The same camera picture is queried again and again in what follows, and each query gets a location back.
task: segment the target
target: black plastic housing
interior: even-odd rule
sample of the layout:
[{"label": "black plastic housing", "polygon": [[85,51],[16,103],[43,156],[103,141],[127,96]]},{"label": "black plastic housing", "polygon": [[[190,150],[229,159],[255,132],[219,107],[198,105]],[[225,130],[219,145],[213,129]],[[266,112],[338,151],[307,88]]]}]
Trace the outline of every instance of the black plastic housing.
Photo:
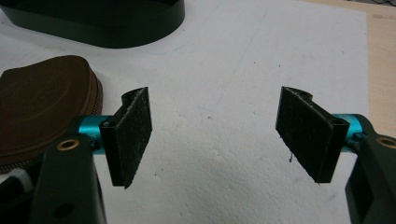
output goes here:
[{"label": "black plastic housing", "polygon": [[185,17],[183,0],[0,0],[0,8],[22,28],[110,49],[159,40]]}]

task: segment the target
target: screw hole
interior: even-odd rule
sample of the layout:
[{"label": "screw hole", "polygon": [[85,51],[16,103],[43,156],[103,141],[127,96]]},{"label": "screw hole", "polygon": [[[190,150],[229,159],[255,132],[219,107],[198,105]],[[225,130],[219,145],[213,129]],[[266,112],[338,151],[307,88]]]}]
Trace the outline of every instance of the screw hole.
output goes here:
[{"label": "screw hole", "polygon": [[376,141],[381,144],[382,146],[385,147],[391,147],[391,148],[395,148],[396,149],[396,141],[393,139],[389,139],[389,138],[377,138]]},{"label": "screw hole", "polygon": [[66,151],[73,149],[79,145],[79,141],[77,139],[69,139],[62,141],[62,143],[58,144],[57,148],[61,151]]}]

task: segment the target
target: leather case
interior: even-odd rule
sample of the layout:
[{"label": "leather case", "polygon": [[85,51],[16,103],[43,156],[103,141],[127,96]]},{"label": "leather case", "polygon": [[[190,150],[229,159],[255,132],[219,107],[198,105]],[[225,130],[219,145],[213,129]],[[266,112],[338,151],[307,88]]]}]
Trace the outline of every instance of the leather case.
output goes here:
[{"label": "leather case", "polygon": [[43,153],[74,117],[100,115],[102,99],[100,81],[78,56],[5,71],[0,77],[0,174]]}]

